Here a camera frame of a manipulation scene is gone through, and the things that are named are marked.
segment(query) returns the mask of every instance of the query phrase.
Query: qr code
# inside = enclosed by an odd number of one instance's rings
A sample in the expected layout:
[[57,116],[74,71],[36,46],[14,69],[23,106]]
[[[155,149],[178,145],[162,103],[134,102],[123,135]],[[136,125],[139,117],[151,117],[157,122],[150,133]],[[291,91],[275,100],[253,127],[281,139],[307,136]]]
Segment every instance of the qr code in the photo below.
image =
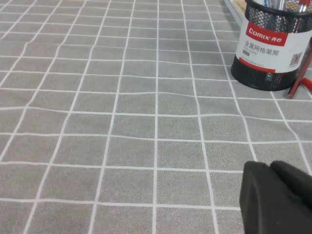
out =
[[290,66],[290,67],[293,67],[293,66],[297,65],[297,64],[299,63],[299,61],[300,61],[301,55],[302,55],[302,52],[299,53],[299,54],[294,54],[294,55],[292,56],[292,61],[291,61],[291,63],[289,64],[289,66]]

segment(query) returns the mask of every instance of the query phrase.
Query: label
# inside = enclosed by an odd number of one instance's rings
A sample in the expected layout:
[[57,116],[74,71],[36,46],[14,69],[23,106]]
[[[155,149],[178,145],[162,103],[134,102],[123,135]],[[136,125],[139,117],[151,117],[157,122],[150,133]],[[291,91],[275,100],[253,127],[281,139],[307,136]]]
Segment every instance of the label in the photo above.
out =
[[312,36],[305,33],[280,33],[261,28],[244,18],[236,57],[246,66],[263,72],[284,73],[296,70]]

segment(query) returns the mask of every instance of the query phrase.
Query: pen holder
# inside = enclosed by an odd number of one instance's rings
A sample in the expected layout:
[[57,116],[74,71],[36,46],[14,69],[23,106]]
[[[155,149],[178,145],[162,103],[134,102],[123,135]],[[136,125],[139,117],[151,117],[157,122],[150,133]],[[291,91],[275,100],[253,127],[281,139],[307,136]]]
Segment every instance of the pen holder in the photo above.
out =
[[231,73],[244,85],[277,91],[289,88],[312,36],[312,8],[280,11],[246,0],[247,7]]

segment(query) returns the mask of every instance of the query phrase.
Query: black object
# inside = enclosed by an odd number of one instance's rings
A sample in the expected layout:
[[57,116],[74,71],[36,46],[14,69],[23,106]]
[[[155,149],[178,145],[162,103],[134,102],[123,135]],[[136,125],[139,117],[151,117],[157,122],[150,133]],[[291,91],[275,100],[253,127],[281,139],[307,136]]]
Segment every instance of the black object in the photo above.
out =
[[312,177],[285,162],[246,162],[239,203],[246,234],[312,234]]
[[[287,3],[288,11],[268,8],[253,0],[245,1],[247,3],[245,11],[246,19],[261,28],[284,33],[302,33],[312,30],[311,12],[292,12],[297,9],[296,1]],[[297,70],[286,73],[259,71],[246,66],[236,56],[231,66],[231,73],[239,82],[249,87],[265,91],[278,91],[290,88],[295,81],[296,72]]]

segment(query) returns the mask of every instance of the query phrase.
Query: square tile pattern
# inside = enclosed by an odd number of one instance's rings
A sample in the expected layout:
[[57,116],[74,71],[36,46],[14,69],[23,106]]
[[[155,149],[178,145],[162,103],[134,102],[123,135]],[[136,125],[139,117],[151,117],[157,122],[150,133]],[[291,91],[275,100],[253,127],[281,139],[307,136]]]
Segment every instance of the square tile pattern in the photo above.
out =
[[312,94],[232,77],[221,1],[0,0],[0,22],[0,233],[242,234],[246,161],[312,166]]

